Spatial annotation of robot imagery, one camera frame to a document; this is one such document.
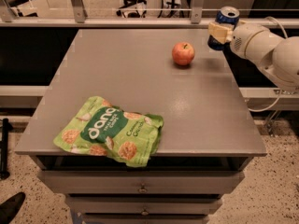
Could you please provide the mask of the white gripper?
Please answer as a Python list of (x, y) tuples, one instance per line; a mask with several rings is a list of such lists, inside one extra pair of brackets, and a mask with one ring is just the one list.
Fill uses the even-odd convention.
[(208, 32), (221, 44), (231, 42), (231, 52), (245, 59), (247, 44), (259, 32), (259, 28), (254, 24), (243, 24), (234, 29), (232, 24), (212, 21), (208, 25)]

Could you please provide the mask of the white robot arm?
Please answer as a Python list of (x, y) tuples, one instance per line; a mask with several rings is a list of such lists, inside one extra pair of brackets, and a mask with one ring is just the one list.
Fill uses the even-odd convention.
[(249, 60), (272, 83), (284, 91), (299, 91), (299, 37), (283, 38), (254, 23), (211, 22), (209, 34), (232, 53)]

